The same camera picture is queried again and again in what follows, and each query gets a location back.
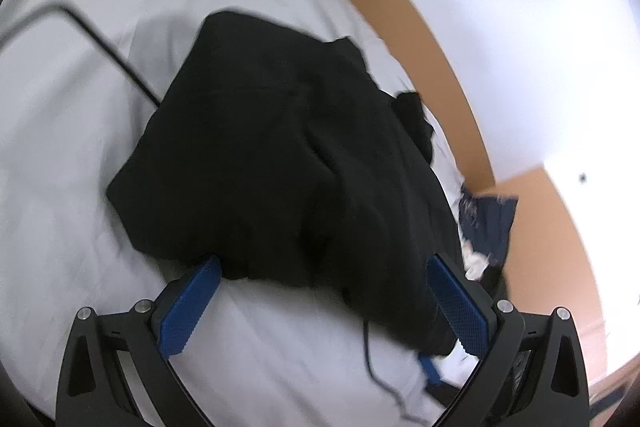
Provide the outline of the navy patterned garment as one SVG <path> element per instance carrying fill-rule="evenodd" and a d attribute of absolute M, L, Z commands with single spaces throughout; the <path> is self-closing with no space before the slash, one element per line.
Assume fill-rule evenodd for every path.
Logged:
<path fill-rule="evenodd" d="M 476 195 L 462 186 L 459 225 L 462 236 L 476 253 L 486 256 L 491 265 L 503 268 L 510 246 L 518 198 Z"/>

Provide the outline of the cream white garment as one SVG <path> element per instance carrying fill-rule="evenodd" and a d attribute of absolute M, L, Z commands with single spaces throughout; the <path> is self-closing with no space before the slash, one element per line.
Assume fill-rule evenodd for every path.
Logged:
<path fill-rule="evenodd" d="M 462 239 L 461 251 L 465 277 L 470 281 L 479 281 L 490 265 L 489 257 L 474 251 L 472 243 L 467 239 Z"/>

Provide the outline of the black coat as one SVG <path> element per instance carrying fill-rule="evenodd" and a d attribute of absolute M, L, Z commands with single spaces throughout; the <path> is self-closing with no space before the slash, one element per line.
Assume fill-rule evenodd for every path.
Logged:
<path fill-rule="evenodd" d="M 404 346 L 448 355 L 425 268 L 461 245 L 432 133 L 420 96 L 382 91 L 352 40 L 221 11 L 106 196 L 143 254 L 326 287 Z"/>

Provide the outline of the wooden bed frame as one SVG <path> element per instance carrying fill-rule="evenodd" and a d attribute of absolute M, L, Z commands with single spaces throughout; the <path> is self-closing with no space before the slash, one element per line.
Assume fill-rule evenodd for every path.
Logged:
<path fill-rule="evenodd" d="M 468 100 L 427 23 L 410 0 L 350 0 L 384 40 L 446 134 L 470 189 L 520 199 L 506 274 L 516 303 L 574 313 L 590 387 L 601 391 L 639 370 L 639 343 L 624 338 L 623 364 L 606 349 L 596 279 L 572 217 L 544 168 L 498 183 Z"/>

